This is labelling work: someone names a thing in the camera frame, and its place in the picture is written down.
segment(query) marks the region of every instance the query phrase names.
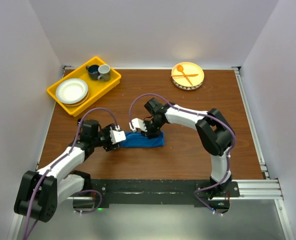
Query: white plate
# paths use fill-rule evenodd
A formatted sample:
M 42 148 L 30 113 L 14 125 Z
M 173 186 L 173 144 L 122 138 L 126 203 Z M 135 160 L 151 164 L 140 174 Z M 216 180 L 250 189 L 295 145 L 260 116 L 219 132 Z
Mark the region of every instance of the white plate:
M 88 93 L 88 85 L 84 80 L 71 78 L 60 83 L 56 89 L 56 98 L 63 104 L 75 104 Z

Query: round plate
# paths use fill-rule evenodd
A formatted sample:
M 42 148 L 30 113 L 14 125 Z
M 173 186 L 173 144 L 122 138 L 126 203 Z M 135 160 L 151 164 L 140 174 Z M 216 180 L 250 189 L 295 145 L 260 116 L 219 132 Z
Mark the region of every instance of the round plate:
M 63 81 L 56 89 L 56 98 L 63 104 L 75 104 L 88 93 L 88 85 L 84 80 L 71 78 Z
M 83 104 L 84 102 L 86 102 L 86 100 L 88 99 L 88 97 L 89 97 L 89 91 L 87 92 L 86 96 L 82 100 L 80 100 L 79 102 L 76 102 L 76 103 L 73 103 L 73 104 L 67 104 L 67 103 L 65 103 L 65 105 L 67 107 L 77 107 L 77 106 Z
M 187 79 L 184 76 L 172 76 L 172 82 L 178 88 L 183 90 L 195 90 L 202 85 L 205 78 L 205 74 L 200 66 L 192 62 L 180 62 L 172 68 L 171 75 L 183 75 L 182 72 L 177 70 L 178 65 L 182 65 L 183 72 L 186 75 L 198 74 L 197 76 L 188 76 L 192 85 L 187 81 Z

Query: white bracket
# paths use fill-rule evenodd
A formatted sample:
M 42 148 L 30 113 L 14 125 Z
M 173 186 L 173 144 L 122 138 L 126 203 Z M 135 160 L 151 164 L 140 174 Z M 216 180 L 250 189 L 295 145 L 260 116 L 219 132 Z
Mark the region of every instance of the white bracket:
M 126 140 L 126 135 L 124 131 L 110 130 L 110 137 L 111 137 L 112 144 L 117 144 L 117 143 L 120 143 L 121 141 Z
M 223 179 L 223 177 L 226 174 L 227 171 L 227 151 L 229 148 L 224 151 L 222 156 L 215 156 L 211 155 L 211 178 L 215 180 L 217 183 Z M 231 171 L 229 169 L 228 174 L 226 178 L 223 180 L 223 183 L 225 183 L 231 176 Z
M 143 120 L 139 119 L 139 118 L 134 118 L 133 120 L 131 120 L 132 125 L 129 123 L 129 127 L 132 130 L 133 133 L 137 132 L 137 129 L 140 129 L 141 131 L 147 132 L 147 128 L 145 126 L 145 123 Z

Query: white backdrop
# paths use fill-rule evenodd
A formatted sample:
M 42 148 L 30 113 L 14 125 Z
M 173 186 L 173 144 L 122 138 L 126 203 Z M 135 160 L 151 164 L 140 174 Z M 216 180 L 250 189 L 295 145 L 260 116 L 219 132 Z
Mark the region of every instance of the white backdrop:
M 54 107 L 46 87 L 61 71 L 30 3 L 0 0 L 0 240 L 21 178 L 40 158 Z
M 63 65 L 241 66 L 277 0 L 30 0 Z
M 270 176 L 296 235 L 296 1 L 279 0 L 241 68 Z

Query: utensil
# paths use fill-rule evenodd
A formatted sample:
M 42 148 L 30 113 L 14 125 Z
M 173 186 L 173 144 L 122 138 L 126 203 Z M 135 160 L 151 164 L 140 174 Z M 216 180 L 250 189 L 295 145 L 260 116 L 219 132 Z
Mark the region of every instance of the utensil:
M 91 66 L 86 66 L 86 69 L 87 69 L 88 75 L 89 75 L 89 77 L 91 79 L 93 79 L 93 80 L 97 80 L 98 79 L 98 76 L 99 76 L 99 72 L 98 72 L 99 65 L 94 64 L 94 65 L 91 65 Z
M 196 77 L 198 75 L 199 75 L 199 73 L 196 73 L 196 74 L 187 74 L 187 75 L 170 75 L 170 77 L 184 77 L 184 76 L 187 76 L 187 77 Z
M 177 71 L 178 72 L 181 72 L 183 75 L 184 75 L 184 77 L 187 79 L 187 81 L 190 83 L 190 85 L 191 86 L 193 86 L 193 84 L 192 84 L 192 82 L 189 80 L 189 78 L 186 76 L 186 74 L 184 73 L 184 67 L 182 66 L 182 65 L 178 65 L 177 66 Z
M 88 93 L 88 85 L 84 80 L 71 78 L 63 81 L 56 89 L 56 98 L 63 104 L 75 104 Z
M 109 81 L 110 80 L 110 66 L 107 64 L 103 64 L 98 68 L 99 76 L 98 80 L 101 81 Z

